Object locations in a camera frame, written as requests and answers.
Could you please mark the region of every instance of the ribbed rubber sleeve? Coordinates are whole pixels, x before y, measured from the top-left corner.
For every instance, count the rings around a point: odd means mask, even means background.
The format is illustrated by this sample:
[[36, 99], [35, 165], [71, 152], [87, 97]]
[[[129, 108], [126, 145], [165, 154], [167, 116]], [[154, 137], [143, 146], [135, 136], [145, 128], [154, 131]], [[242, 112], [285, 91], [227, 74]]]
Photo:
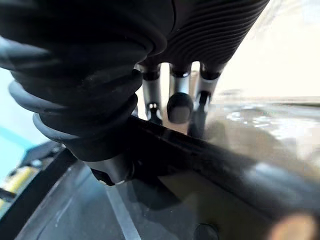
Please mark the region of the ribbed rubber sleeve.
[[128, 147], [135, 64], [166, 48], [173, 25], [171, 0], [0, 0], [0, 67], [45, 136], [105, 160]]
[[186, 66], [200, 61], [208, 66], [223, 65], [240, 43], [269, 0], [202, 0], [183, 26], [168, 36], [167, 49], [141, 64], [169, 62]]

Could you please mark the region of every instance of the black metal bar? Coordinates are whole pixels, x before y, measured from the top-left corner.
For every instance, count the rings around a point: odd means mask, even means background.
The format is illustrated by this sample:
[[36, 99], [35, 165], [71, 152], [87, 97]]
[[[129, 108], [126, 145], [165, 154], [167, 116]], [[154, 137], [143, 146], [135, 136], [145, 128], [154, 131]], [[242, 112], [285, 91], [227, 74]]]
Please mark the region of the black metal bar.
[[[130, 124], [143, 142], [135, 147], [140, 161], [152, 174], [195, 171], [272, 219], [296, 211], [320, 216], [315, 180], [141, 119], [132, 117]], [[150, 153], [156, 153], [152, 159]]]

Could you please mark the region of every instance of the black plastic cap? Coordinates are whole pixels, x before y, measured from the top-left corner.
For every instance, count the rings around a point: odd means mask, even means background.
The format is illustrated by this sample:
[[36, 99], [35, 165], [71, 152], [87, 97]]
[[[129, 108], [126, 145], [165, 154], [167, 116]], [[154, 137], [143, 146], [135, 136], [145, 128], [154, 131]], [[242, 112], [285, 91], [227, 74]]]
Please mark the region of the black plastic cap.
[[172, 95], [166, 106], [168, 119], [174, 124], [184, 124], [189, 121], [194, 104], [191, 97], [182, 92]]

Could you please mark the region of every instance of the white line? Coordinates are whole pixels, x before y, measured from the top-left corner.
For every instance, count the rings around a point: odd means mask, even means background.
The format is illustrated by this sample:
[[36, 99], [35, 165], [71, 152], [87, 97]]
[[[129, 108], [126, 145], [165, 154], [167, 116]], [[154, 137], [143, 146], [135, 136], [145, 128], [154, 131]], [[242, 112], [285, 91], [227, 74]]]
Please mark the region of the white line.
[[106, 194], [126, 240], [141, 240], [130, 214], [115, 186], [107, 187]]

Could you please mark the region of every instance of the yellow object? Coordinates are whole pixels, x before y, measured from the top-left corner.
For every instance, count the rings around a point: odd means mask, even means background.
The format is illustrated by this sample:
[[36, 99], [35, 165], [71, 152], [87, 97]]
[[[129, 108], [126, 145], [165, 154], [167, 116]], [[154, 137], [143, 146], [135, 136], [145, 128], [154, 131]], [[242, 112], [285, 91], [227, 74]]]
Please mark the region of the yellow object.
[[[1, 188], [17, 194], [22, 187], [25, 186], [26, 183], [29, 182], [29, 180], [35, 176], [35, 174], [38, 172], [37, 169], [29, 166], [24, 166], [16, 170], [15, 175], [8, 176], [4, 182], [1, 185]], [[0, 209], [5, 204], [5, 201], [0, 199]]]

